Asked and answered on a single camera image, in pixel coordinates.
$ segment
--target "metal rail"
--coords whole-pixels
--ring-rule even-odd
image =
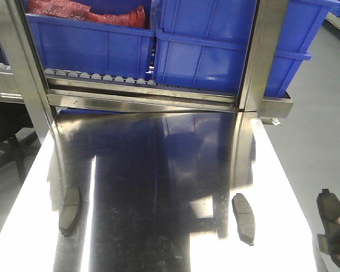
[[[42,140],[53,106],[123,112],[245,111],[287,117],[291,99],[263,97],[288,0],[258,0],[239,97],[222,93],[104,83],[44,75],[20,0],[0,0],[0,41],[14,72],[0,72],[0,92],[21,94]],[[12,102],[12,97],[1,101]]]
[[[43,142],[55,111],[45,96],[48,85],[19,0],[0,0],[0,42],[38,138]]]
[[[340,18],[335,16],[332,13],[328,13],[326,20],[328,20],[331,24],[333,24],[336,28],[340,30]]]
[[[262,107],[268,77],[281,34],[288,0],[259,0],[236,107],[256,112]]]

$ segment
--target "red material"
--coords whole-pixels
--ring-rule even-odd
[[[90,9],[90,6],[71,0],[30,0],[27,11],[32,14],[86,20],[124,27],[145,28],[146,14],[143,6],[139,6],[135,10],[131,10],[131,12],[121,15],[99,15],[90,12]]]
[[[130,13],[121,15],[111,14],[98,15],[89,12],[87,14],[86,20],[96,23],[114,24],[117,26],[124,27],[145,28],[146,14],[144,7],[139,6],[137,9],[132,10]]]
[[[30,0],[28,5],[28,13],[46,15],[45,10],[48,8],[50,3],[43,0]]]

